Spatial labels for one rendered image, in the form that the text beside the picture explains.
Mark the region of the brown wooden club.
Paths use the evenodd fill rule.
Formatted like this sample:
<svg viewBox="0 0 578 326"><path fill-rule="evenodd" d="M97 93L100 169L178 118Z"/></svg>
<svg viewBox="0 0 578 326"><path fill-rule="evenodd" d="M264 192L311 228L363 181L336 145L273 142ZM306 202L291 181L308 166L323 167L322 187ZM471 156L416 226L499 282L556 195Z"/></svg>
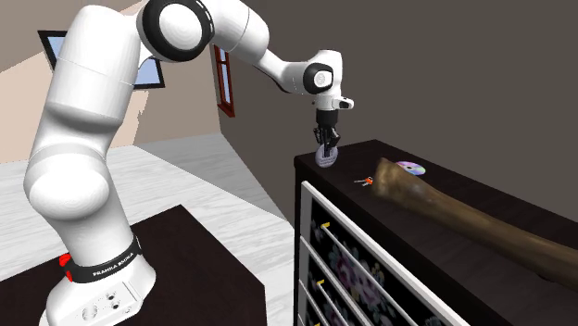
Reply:
<svg viewBox="0 0 578 326"><path fill-rule="evenodd" d="M524 231L435 189L381 157L372 176L375 196L485 245L542 277L578 292L578 249Z"/></svg>

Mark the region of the red framed window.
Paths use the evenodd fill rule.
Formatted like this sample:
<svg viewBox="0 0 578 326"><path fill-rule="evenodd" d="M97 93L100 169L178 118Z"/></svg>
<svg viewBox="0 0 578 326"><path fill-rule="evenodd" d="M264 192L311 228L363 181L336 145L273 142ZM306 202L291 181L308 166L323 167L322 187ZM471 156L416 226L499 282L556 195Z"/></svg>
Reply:
<svg viewBox="0 0 578 326"><path fill-rule="evenodd" d="M214 55L220 95L218 108L220 108L229 118L234 118L235 112L232 96L229 54L222 48L214 45Z"/></svg>

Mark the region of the iridescent compact disc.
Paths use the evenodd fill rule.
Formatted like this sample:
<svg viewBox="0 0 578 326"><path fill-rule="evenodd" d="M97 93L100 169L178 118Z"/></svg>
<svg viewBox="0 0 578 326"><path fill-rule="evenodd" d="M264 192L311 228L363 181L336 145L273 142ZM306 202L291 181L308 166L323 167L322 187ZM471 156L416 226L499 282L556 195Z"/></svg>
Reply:
<svg viewBox="0 0 578 326"><path fill-rule="evenodd" d="M420 176L426 173L425 167L414 162L397 161L396 164L412 175Z"/></svg>

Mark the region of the dark chest of drawers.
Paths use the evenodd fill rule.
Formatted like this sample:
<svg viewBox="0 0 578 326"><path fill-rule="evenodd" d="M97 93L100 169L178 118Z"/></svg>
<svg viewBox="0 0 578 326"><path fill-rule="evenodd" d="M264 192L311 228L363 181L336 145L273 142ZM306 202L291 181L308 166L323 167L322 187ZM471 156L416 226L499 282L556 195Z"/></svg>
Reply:
<svg viewBox="0 0 578 326"><path fill-rule="evenodd" d="M578 222L378 140L341 147L329 168L318 167L312 153L297 156L295 181L320 191L471 326L578 326L578 292L359 185L382 157L417 163L426 169L422 178L437 190L578 249Z"/></svg>

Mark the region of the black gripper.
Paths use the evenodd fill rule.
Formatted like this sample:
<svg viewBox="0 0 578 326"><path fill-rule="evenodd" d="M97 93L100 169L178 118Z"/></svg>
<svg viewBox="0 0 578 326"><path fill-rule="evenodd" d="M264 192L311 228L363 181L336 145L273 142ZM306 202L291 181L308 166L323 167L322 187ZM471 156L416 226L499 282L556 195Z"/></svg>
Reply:
<svg viewBox="0 0 578 326"><path fill-rule="evenodd" d="M317 143L322 148L322 156L329 157L333 148L341 139L335 127L338 121L337 110L316 110L317 127L314 134Z"/></svg>

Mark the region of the black framed window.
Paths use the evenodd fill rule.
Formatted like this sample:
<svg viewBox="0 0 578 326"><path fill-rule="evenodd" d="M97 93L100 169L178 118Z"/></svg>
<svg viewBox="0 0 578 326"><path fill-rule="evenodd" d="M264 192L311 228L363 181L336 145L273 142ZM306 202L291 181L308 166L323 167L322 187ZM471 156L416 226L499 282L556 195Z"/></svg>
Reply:
<svg viewBox="0 0 578 326"><path fill-rule="evenodd" d="M57 56L67 32L38 31L37 33L44 47L44 53L49 62L50 69L54 69L57 63ZM155 57L148 58L138 70L134 89L144 90L164 87L165 82L160 61Z"/></svg>

